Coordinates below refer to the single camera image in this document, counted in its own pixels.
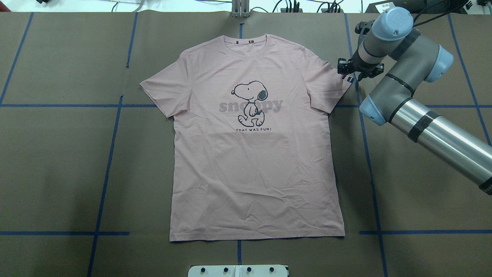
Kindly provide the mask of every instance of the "t-shirt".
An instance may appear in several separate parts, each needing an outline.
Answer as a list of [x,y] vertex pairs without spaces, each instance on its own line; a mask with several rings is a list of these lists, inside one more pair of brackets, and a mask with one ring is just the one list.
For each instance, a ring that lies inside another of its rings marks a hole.
[[329,62],[219,36],[140,85],[174,116],[170,241],[345,235],[328,113],[350,83]]

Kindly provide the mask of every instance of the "cartoon dog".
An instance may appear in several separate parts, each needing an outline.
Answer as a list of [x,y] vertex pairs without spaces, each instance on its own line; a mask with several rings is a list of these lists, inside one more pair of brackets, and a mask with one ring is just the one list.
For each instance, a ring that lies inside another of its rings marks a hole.
[[263,110],[258,110],[256,101],[264,101],[268,97],[268,92],[263,83],[260,81],[252,81],[248,84],[239,84],[234,87],[231,94],[236,95],[247,101],[244,108],[244,115],[238,116],[238,121],[243,126],[254,127],[263,125],[265,122],[265,113]]

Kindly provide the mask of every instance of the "white label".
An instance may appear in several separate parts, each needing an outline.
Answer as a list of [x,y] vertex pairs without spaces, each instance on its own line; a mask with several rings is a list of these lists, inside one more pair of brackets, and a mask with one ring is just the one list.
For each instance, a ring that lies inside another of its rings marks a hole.
[[375,7],[379,13],[383,13],[383,11],[395,7],[395,4],[393,4],[393,2],[388,2],[388,3],[376,5]]

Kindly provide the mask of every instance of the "light blue joint cap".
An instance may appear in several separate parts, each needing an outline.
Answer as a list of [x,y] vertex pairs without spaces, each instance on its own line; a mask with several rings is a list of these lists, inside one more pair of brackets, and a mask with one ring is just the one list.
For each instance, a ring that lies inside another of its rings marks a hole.
[[439,79],[446,71],[448,71],[449,67],[453,63],[454,57],[451,53],[446,51],[441,44],[439,45],[439,53],[437,54],[437,59],[435,60],[434,67],[432,68],[429,76],[425,79],[425,81],[432,83]]
[[381,112],[379,112],[379,109],[377,109],[376,104],[374,104],[370,95],[368,95],[367,98],[362,101],[359,110],[363,115],[367,116],[370,120],[376,122],[376,124],[379,126],[386,123],[386,120],[384,119]]
[[372,33],[380,40],[395,41],[406,37],[413,28],[413,17],[402,7],[389,8],[374,21]]

